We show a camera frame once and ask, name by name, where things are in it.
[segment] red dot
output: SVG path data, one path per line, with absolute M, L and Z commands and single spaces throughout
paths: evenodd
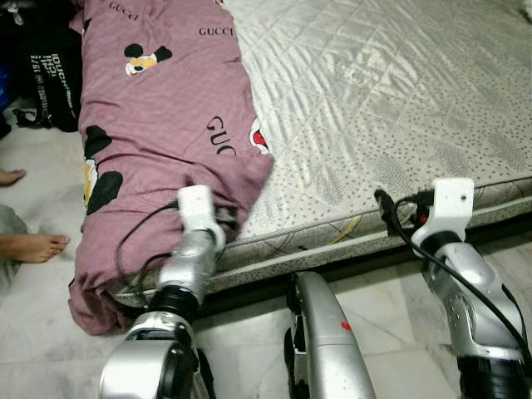
M 340 325 L 342 326 L 342 328 L 346 331 L 349 331 L 349 332 L 352 332 L 352 329 L 351 329 L 351 326 L 349 325 L 348 322 L 341 322 Z

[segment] pink blanket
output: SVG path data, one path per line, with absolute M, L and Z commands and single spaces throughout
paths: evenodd
M 69 305 L 85 331 L 102 334 L 128 323 L 106 287 L 131 228 L 177 189 L 208 185 L 216 205 L 237 209 L 234 239 L 273 157 L 231 16 L 213 0 L 86 0 L 72 27 L 83 34 L 87 217 Z M 138 273 L 180 234 L 177 212 L 157 215 L 126 242 L 122 268 Z

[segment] bare foot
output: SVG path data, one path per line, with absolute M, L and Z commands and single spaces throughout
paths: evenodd
M 0 169 L 0 187 L 13 185 L 25 175 L 25 170 L 14 170 L 13 172 L 6 172 L 4 169 Z
M 0 257 L 41 264 L 59 254 L 68 241 L 64 235 L 0 234 Z

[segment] marble floor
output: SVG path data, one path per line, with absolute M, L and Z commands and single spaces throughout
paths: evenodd
M 513 291 L 532 331 L 532 234 L 480 249 Z M 419 267 L 399 264 L 331 283 L 380 399 L 458 397 L 446 317 Z M 103 364 L 121 337 L 89 337 L 71 320 L 72 273 L 72 262 L 61 259 L 18 272 L 0 305 L 3 398 L 96 398 Z M 219 399 L 288 399 L 283 335 L 289 323 L 284 298 L 195 323 Z

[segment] quilted mattress surface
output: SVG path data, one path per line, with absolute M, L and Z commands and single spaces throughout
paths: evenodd
M 532 29 L 519 1 L 224 6 L 276 164 L 212 291 L 397 246 L 378 186 L 399 198 L 471 177 L 472 225 L 532 210 Z

